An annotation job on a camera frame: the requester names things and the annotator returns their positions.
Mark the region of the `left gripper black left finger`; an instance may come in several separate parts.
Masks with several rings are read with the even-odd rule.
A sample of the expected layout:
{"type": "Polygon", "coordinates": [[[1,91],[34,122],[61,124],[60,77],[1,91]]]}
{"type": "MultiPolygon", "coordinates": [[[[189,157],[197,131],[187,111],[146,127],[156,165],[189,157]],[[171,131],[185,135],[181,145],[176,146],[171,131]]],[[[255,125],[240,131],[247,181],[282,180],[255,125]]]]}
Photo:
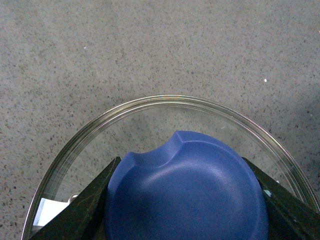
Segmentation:
{"type": "Polygon", "coordinates": [[[32,240],[91,240],[99,229],[107,196],[107,187],[116,167],[117,156],[72,201],[42,198],[33,221],[32,240]]]}

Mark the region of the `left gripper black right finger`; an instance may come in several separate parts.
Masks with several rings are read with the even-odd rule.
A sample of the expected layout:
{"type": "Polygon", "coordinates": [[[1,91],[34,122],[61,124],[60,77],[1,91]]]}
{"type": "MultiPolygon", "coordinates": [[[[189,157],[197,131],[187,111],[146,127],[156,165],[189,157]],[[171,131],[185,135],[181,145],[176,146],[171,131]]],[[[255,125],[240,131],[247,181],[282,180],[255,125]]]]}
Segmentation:
{"type": "Polygon", "coordinates": [[[318,240],[320,214],[294,197],[278,182],[248,159],[245,162],[255,174],[265,198],[270,240],[318,240]]]}

